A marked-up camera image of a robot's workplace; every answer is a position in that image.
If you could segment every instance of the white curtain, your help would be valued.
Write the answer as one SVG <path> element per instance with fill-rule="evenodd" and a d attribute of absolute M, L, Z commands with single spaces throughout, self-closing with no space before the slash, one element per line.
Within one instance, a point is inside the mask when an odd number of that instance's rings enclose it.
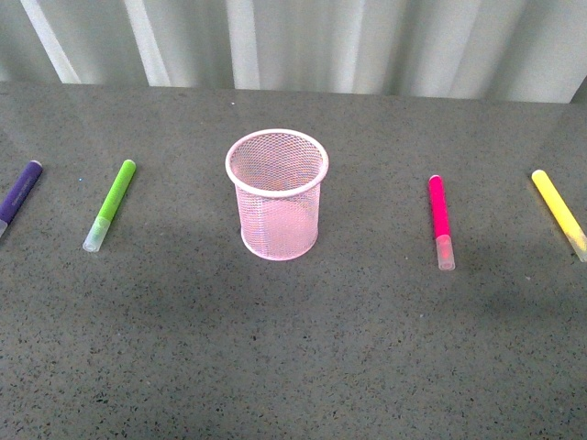
<path fill-rule="evenodd" d="M 586 76 L 586 0 L 0 2 L 0 81 L 568 103 Z"/>

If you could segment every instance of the table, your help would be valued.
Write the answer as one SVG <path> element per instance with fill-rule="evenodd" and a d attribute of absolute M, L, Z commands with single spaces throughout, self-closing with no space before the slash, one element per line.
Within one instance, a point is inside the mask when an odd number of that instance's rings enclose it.
<path fill-rule="evenodd" d="M 246 250 L 224 169 L 270 127 L 330 157 L 289 262 Z M 1 438 L 587 438 L 587 266 L 529 178 L 587 226 L 587 106 L 1 83 L 0 153 L 2 196 L 44 165 L 0 240 Z"/>

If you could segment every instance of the mesh cup rim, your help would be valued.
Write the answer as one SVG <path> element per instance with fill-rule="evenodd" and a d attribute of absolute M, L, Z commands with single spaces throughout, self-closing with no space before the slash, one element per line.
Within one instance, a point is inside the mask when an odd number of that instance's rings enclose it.
<path fill-rule="evenodd" d="M 241 179 L 239 179 L 235 175 L 235 173 L 232 171 L 232 169 L 230 167 L 230 160 L 234 156 L 234 153 L 238 149 L 238 147 L 240 147 L 243 143 L 247 142 L 248 140 L 250 140 L 252 138 L 256 138 L 258 136 L 264 136 L 264 135 L 272 135 L 272 134 L 292 135 L 292 136 L 296 136 L 298 138 L 302 138 L 302 139 L 308 141 L 309 143 L 311 143 L 318 150 L 318 152 L 320 153 L 320 157 L 322 158 L 322 165 L 320 166 L 320 171 L 314 177 L 314 179 L 312 179 L 311 181 L 309 181 L 305 185 L 298 186 L 297 188 L 292 188 L 291 190 L 269 191 L 269 190 L 261 190 L 259 188 L 255 188 L 254 186 L 247 185 L 245 182 L 243 182 Z M 230 148 L 230 150 L 228 151 L 228 154 L 227 154 L 227 159 L 225 161 L 225 166 L 227 168 L 228 177 L 230 178 L 231 181 L 234 182 L 235 185 L 237 185 L 237 187 L 239 187 L 241 190 L 243 190 L 247 193 L 251 193 L 253 195 L 258 195 L 260 197 L 265 197 L 268 199 L 284 199 L 284 198 L 293 197 L 295 195 L 305 193 L 306 191 L 311 190 L 312 188 L 317 186 L 322 180 L 324 180 L 324 178 L 326 177 L 327 172 L 328 172 L 328 165 L 329 165 L 329 161 L 328 161 L 327 151 L 324 149 L 324 147 L 322 147 L 322 144 L 320 144 L 320 142 L 318 142 L 313 137 L 308 136 L 305 133 L 301 133 L 301 132 L 295 131 L 295 130 L 289 130 L 286 128 L 270 128 L 267 130 L 255 131 L 253 133 L 250 133 L 249 135 L 246 135 L 245 137 L 242 137 L 237 142 L 235 142 L 235 144 Z"/>

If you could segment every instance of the pink mesh pencil cup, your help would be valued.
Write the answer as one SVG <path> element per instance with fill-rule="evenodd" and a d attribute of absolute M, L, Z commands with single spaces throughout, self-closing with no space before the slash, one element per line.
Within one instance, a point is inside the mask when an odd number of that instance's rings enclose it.
<path fill-rule="evenodd" d="M 295 259 L 318 237 L 320 182 L 328 155 L 315 139 L 293 130 L 251 133 L 227 154 L 237 189 L 245 246 L 264 259 Z"/>

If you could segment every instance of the purple marker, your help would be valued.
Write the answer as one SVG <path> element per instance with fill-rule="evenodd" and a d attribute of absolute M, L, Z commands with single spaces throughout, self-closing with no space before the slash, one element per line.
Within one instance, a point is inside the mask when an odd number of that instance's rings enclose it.
<path fill-rule="evenodd" d="M 14 184 L 2 204 L 0 204 L 0 237 L 6 231 L 6 228 L 15 218 L 18 209 L 28 196 L 28 193 L 35 186 L 35 182 L 43 172 L 43 167 L 36 160 L 32 160 L 27 164 L 18 176 L 17 182 Z"/>

